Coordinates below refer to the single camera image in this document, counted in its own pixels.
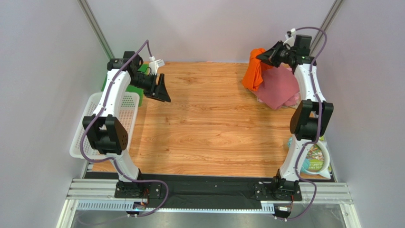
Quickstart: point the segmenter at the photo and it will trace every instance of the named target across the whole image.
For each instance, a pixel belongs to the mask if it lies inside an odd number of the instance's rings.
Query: green object
[[[148,70],[148,64],[142,64],[142,66],[139,68],[139,71],[145,72],[146,70]],[[104,88],[106,86],[107,83],[107,75],[106,78],[104,79],[104,83],[103,83],[103,87],[101,88],[101,92],[104,91]],[[139,106],[142,105],[142,99],[144,97],[144,90],[137,88],[135,86],[129,85],[128,88],[126,89],[127,92],[130,93],[137,93],[139,95]]]

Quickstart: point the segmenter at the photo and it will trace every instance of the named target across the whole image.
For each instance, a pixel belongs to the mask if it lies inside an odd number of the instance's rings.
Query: folded cloth
[[[248,70],[242,80],[243,86],[251,91],[257,91],[259,85],[263,82],[262,72],[273,68],[272,66],[262,63],[259,59],[256,59],[256,56],[264,52],[266,52],[264,48],[253,49],[251,51]]]
[[[297,103],[299,86],[290,70],[283,66],[273,67],[263,71],[262,78],[263,82],[257,91],[251,91],[270,108],[279,109],[283,105]]]

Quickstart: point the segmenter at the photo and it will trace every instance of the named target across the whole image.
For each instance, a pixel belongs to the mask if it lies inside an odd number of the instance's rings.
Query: white laundry basket
[[[96,109],[98,103],[100,102],[101,95],[103,93],[95,93],[90,96],[83,115],[80,119],[80,122],[77,126],[75,137],[73,138],[73,142],[70,146],[70,155],[74,158],[83,158],[80,153],[80,139],[84,133],[84,128],[82,125],[83,117],[84,116],[91,116]],[[139,105],[139,95],[137,93],[130,93],[125,92],[124,98],[122,99],[121,107],[119,110],[119,121],[121,122],[122,126],[124,126],[125,130],[128,132],[128,146],[127,149],[129,150],[131,146],[131,139],[132,139],[132,132],[134,131],[136,115],[138,113],[138,105]],[[83,143],[83,150],[85,154],[91,159],[103,159],[106,158],[105,155],[100,154],[97,150],[93,150],[91,148],[90,143],[88,142],[87,137]]]

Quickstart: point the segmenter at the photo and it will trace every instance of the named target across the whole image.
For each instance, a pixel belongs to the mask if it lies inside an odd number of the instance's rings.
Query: gray wall
[[[272,47],[291,28],[320,26],[333,0],[88,2],[116,57],[149,39],[167,61],[247,62],[252,49]]]
[[[107,58],[75,0],[0,7],[1,227],[55,227],[84,161],[69,146]]]
[[[404,10],[403,0],[345,1],[318,61],[335,105],[332,160],[365,228],[405,224]]]

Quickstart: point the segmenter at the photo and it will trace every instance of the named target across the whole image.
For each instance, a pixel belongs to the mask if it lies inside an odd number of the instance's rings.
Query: purple cable
[[[134,55],[117,71],[117,73],[114,75],[114,77],[112,78],[111,82],[110,82],[109,85],[108,85],[108,88],[107,88],[107,91],[106,91],[106,96],[105,96],[104,101],[103,101],[103,107],[100,109],[100,111],[97,113],[97,115],[93,118],[93,120],[92,120],[92,121],[90,122],[90,124],[87,126],[87,128],[85,129],[85,131],[84,131],[84,133],[83,133],[83,135],[82,135],[82,137],[81,137],[81,139],[80,139],[80,153],[81,153],[81,155],[83,156],[83,158],[86,159],[87,161],[93,162],[93,163],[100,163],[100,162],[105,162],[105,161],[108,161],[108,160],[113,160],[113,163],[114,163],[114,165],[116,166],[117,171],[118,171],[123,177],[125,177],[126,179],[128,179],[129,181],[132,181],[132,182],[135,182],[135,183],[158,182],[158,183],[163,184],[163,185],[166,187],[166,195],[165,195],[165,197],[164,197],[162,203],[160,203],[160,204],[159,204],[155,209],[153,209],[152,211],[149,211],[149,212],[147,212],[147,213],[145,213],[145,214],[139,215],[138,217],[148,216],[148,215],[150,215],[150,214],[155,213],[157,210],[159,210],[159,209],[163,206],[163,204],[166,202],[166,200],[167,200],[167,197],[168,197],[168,195],[169,195],[169,186],[168,186],[164,181],[161,181],[161,180],[140,180],[140,181],[139,181],[139,180],[134,180],[134,179],[132,179],[132,178],[129,178],[128,176],[126,176],[125,174],[122,173],[122,171],[119,169],[119,167],[118,167],[118,165],[117,165],[117,163],[116,163],[116,160],[115,160],[114,158],[104,158],[104,159],[101,159],[101,160],[94,160],[94,159],[91,159],[91,158],[87,157],[87,155],[84,153],[83,144],[84,144],[84,140],[85,140],[85,138],[86,138],[86,136],[87,136],[87,133],[88,133],[88,131],[90,130],[90,127],[93,126],[94,122],[95,122],[95,121],[101,116],[101,114],[106,110],[107,100],[108,100],[108,97],[109,97],[109,95],[110,95],[111,87],[112,87],[112,85],[114,84],[114,81],[115,81],[116,78],[119,76],[119,74],[123,71],[123,69],[125,69],[125,67],[128,66],[128,64],[139,54],[139,52],[145,47],[145,45],[148,46],[149,55],[150,55],[150,57],[152,57],[152,53],[151,53],[151,50],[150,50],[150,47],[149,47],[149,40],[146,40],[145,43],[139,48],[139,50],[136,51],[135,54],[134,54]],[[109,221],[106,221],[106,222],[97,223],[97,224],[83,223],[83,222],[80,221],[79,219],[78,219],[78,222],[81,223],[81,224],[83,224],[83,225],[87,225],[87,226],[98,226],[98,225],[108,224],[108,223],[110,223],[110,222],[113,222],[113,221],[116,221],[116,220],[118,220],[118,219],[122,219],[122,218],[125,218],[125,217],[127,217],[127,216],[121,216],[121,217],[118,217],[118,218],[115,218],[115,219],[112,219],[112,220],[109,220]]]
[[[306,148],[308,145],[310,145],[310,144],[316,144],[316,143],[318,143],[318,141],[319,141],[320,129],[321,129],[321,121],[322,121],[322,101],[321,101],[321,99],[320,99],[320,97],[319,97],[319,95],[318,95],[317,88],[316,88],[316,86],[315,86],[315,79],[314,79],[314,76],[313,76],[313,74],[312,74],[312,67],[314,66],[314,63],[315,63],[315,61],[317,60],[317,58],[319,57],[320,53],[321,53],[321,52],[323,51],[323,49],[325,48],[326,41],[328,40],[328,36],[326,35],[326,32],[325,32],[324,30],[322,30],[322,29],[320,29],[320,28],[317,28],[317,27],[302,27],[302,28],[297,28],[296,31],[302,30],[302,29],[315,29],[315,30],[318,30],[318,31],[320,31],[320,32],[323,34],[323,36],[324,36],[324,38],[325,38],[324,41],[323,41],[323,45],[322,45],[321,49],[319,50],[319,52],[317,53],[317,55],[314,57],[314,59],[313,59],[312,62],[311,62],[311,65],[309,66],[309,73],[310,73],[310,75],[311,75],[312,88],[314,89],[315,97],[318,99],[318,104],[319,104],[319,110],[318,110],[319,115],[318,115],[317,135],[316,135],[315,141],[313,141],[313,142],[307,142],[306,144],[304,144],[304,146],[302,147],[301,151],[300,151],[299,154],[298,154],[297,160],[295,161],[295,174],[297,175],[297,177],[298,177],[301,181],[310,183],[310,184],[312,184],[312,185],[314,186],[314,195],[312,196],[312,199],[311,199],[311,201],[309,202],[307,208],[305,208],[305,210],[304,210],[301,214],[299,214],[299,215],[297,215],[297,216],[295,216],[295,217],[293,217],[293,218],[288,218],[287,221],[290,221],[290,220],[293,221],[293,220],[296,220],[296,219],[301,218],[301,217],[309,210],[309,208],[312,206],[312,203],[314,202],[315,196],[316,196],[316,194],[317,194],[317,185],[316,185],[314,182],[310,181],[310,180],[307,180],[307,179],[302,178],[302,177],[299,175],[299,173],[298,173],[298,168],[297,168],[297,167],[298,167],[299,158],[300,158],[300,157],[302,156],[302,154],[304,153],[305,148]]]

